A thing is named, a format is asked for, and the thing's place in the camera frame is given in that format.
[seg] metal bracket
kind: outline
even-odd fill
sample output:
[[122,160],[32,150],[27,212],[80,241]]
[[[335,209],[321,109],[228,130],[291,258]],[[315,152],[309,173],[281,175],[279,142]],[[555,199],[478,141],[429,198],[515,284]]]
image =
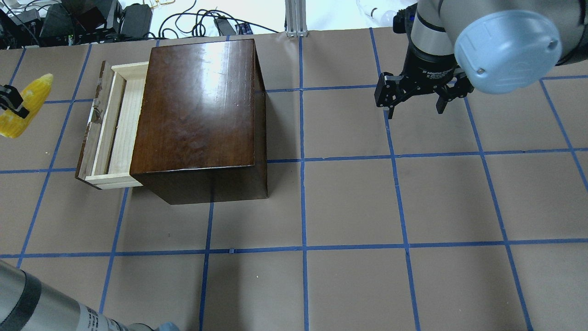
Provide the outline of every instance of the metal bracket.
[[306,37],[306,0],[286,0],[286,35]]

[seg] wooden drawer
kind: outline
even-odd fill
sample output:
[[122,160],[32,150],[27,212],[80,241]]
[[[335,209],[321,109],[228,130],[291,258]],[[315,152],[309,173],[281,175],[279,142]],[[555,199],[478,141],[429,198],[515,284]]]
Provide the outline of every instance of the wooden drawer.
[[252,39],[103,63],[76,178],[171,204],[267,197],[265,89]]

